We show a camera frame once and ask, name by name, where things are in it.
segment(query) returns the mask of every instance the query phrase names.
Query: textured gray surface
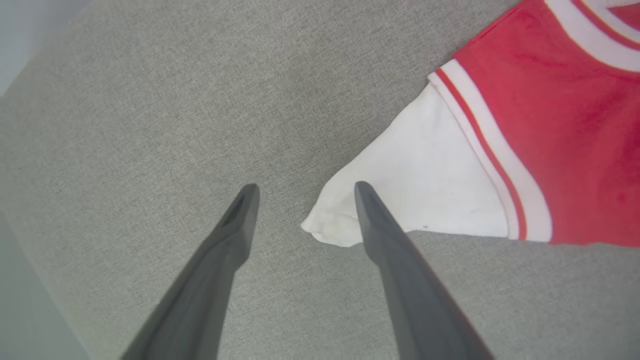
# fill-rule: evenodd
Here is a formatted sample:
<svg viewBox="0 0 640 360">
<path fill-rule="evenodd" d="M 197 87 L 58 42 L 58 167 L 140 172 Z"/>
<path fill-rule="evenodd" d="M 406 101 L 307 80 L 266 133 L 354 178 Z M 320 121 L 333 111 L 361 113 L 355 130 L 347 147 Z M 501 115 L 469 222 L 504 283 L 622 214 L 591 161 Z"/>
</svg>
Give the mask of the textured gray surface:
<svg viewBox="0 0 640 360">
<path fill-rule="evenodd" d="M 426 75 L 513 3 L 94 2 L 1 100 L 9 223 L 88 350 L 112 359 L 256 182 L 221 355 L 394 356 L 362 246 L 299 224 Z M 638 250 L 413 238 L 499 357 L 640 356 Z"/>
<path fill-rule="evenodd" d="M 89 0 L 5 0 L 0 2 L 0 96 L 43 49 L 67 28 Z"/>
<path fill-rule="evenodd" d="M 0 359 L 89 360 L 0 211 Z"/>
</svg>

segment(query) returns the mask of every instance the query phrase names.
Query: red and white shirt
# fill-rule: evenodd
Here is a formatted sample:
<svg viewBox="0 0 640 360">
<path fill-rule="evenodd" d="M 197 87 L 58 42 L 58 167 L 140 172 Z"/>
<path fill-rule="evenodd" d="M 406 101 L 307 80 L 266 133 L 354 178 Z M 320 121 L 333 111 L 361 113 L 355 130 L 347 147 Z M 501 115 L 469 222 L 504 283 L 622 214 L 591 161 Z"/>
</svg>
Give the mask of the red and white shirt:
<svg viewBox="0 0 640 360">
<path fill-rule="evenodd" d="M 637 0 L 525 0 L 429 79 L 510 238 L 640 246 Z"/>
</svg>

